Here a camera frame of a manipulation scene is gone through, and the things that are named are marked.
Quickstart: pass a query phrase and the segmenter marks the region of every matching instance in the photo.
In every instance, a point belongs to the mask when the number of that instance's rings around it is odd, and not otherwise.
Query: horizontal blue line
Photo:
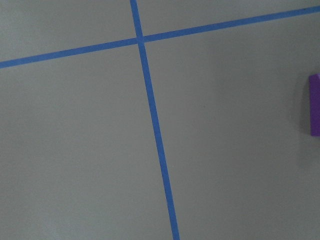
[[[233,21],[225,21],[225,22],[219,22],[219,23],[214,23],[209,25],[196,26],[196,27],[191,27],[191,28],[186,28],[181,30],[157,33],[157,34],[147,35],[143,39],[145,42],[153,42],[153,41],[158,41],[162,39],[171,39],[171,38],[181,37],[185,35],[204,33],[209,31],[233,28],[233,27],[242,26],[242,25],[255,24],[255,23],[266,22],[266,21],[277,20],[277,19],[285,19],[285,18],[306,15],[306,14],[314,14],[319,12],[320,12],[320,6],[314,6],[314,7],[308,7],[303,9],[248,17],[248,18],[243,18],[243,19],[238,19]]]
[[[78,54],[86,54],[86,53],[91,53],[91,52],[96,52],[96,51],[101,51],[106,49],[114,49],[114,48],[134,45],[134,44],[137,44],[137,39],[130,38],[130,39],[111,41],[111,42],[101,43],[96,45],[83,46],[83,47],[78,47],[78,48],[73,48],[68,50],[55,51],[55,52],[50,52],[50,53],[45,53],[45,54],[40,54],[35,56],[28,56],[28,57],[23,57],[23,58],[8,60],[8,61],[1,61],[0,69],[13,67],[17,65],[41,62],[41,61],[46,61],[50,59],[58,59],[58,58],[63,58],[63,57],[68,57],[68,56],[73,56]]]

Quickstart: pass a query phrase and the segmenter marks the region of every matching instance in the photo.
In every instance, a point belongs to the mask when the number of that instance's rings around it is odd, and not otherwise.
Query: blue tape
[[[162,174],[164,193],[165,193],[166,203],[167,203],[168,212],[169,212],[172,237],[173,237],[173,240],[180,240],[176,211],[174,206],[174,199],[171,191],[167,161],[166,161],[165,150],[164,150],[164,145],[163,145],[161,131],[160,131],[160,124],[159,124],[159,118],[158,118],[158,113],[156,108],[155,95],[152,87],[147,52],[146,52],[144,36],[143,36],[140,17],[139,17],[138,5],[136,0],[130,0],[130,4],[131,4],[137,44],[138,44],[139,53],[140,53],[144,83],[145,83],[145,88],[146,88],[146,93],[147,93],[147,98],[148,98],[148,103],[150,108],[156,149],[158,152],[158,158],[159,158],[160,169]]]
[[[153,41],[158,41],[162,39],[171,39],[171,38],[181,37],[185,35],[204,33],[209,31],[233,28],[233,27],[242,26],[242,25],[261,23],[261,22],[266,22],[271,20],[284,19],[284,18],[290,18],[290,17],[300,16],[300,15],[314,14],[319,12],[320,12],[320,6],[314,6],[314,7],[291,10],[291,11],[283,11],[283,12],[272,13],[272,14],[267,14],[262,16],[254,16],[254,17],[248,17],[248,18],[243,18],[243,19],[238,19],[233,21],[225,21],[225,22],[214,23],[214,24],[209,24],[204,26],[196,26],[196,27],[191,27],[191,28],[186,28],[181,30],[147,35],[147,36],[144,36],[144,42],[153,42]]]
[[[106,49],[114,49],[114,48],[134,45],[134,44],[137,44],[137,39],[130,38],[130,39],[112,41],[112,42],[101,43],[96,45],[83,46],[83,47],[78,47],[78,48],[73,48],[68,50],[55,51],[55,52],[45,53],[45,54],[40,54],[35,56],[28,56],[28,57],[23,57],[23,58],[8,60],[8,61],[1,61],[0,69],[13,67],[17,65],[41,62],[41,61],[46,61],[50,59],[58,59],[58,58],[64,58],[64,57],[73,56],[73,55],[102,51]]]

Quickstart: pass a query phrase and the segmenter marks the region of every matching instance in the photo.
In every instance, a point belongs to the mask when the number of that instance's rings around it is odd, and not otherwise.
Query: purple block
[[[309,76],[310,128],[312,136],[320,136],[320,74]]]

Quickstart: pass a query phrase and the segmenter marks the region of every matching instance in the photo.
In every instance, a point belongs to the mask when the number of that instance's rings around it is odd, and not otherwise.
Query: gray surface
[[[320,14],[147,44],[182,240],[318,240]]]
[[[137,2],[145,35],[320,5],[320,0],[137,0]]]
[[[123,0],[2,0],[0,29],[0,61],[136,36]]]
[[[0,239],[171,239],[137,46],[0,71]]]

